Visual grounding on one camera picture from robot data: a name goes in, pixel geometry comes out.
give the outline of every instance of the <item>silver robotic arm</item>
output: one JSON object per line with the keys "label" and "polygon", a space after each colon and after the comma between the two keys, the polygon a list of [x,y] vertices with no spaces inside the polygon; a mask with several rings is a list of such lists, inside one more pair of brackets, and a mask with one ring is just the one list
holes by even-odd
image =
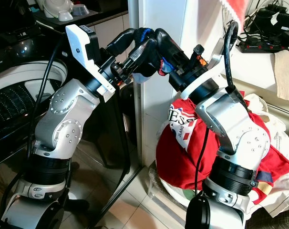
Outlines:
{"label": "silver robotic arm", "polygon": [[[112,84],[129,83],[132,72],[149,76],[158,70],[169,73],[171,85],[182,92],[183,99],[196,104],[196,113],[220,141],[211,174],[203,182],[203,194],[188,207],[186,228],[244,228],[248,193],[257,185],[256,170],[268,152],[269,138],[249,118],[239,92],[219,88],[212,80],[224,69],[224,40],[219,40],[208,65],[201,57],[202,46],[196,46],[189,59],[162,29],[128,29],[100,52],[96,51],[95,33],[86,26],[69,25],[66,33],[74,58],[94,78],[72,79],[53,95],[35,129],[31,166],[19,179],[2,220],[23,229],[51,228],[42,224],[48,215],[53,228],[58,228],[63,214],[59,199],[65,195],[69,160],[99,98],[107,101],[115,92]],[[116,63],[115,56],[132,40],[136,46],[127,60]],[[94,59],[102,64],[96,65]]]}

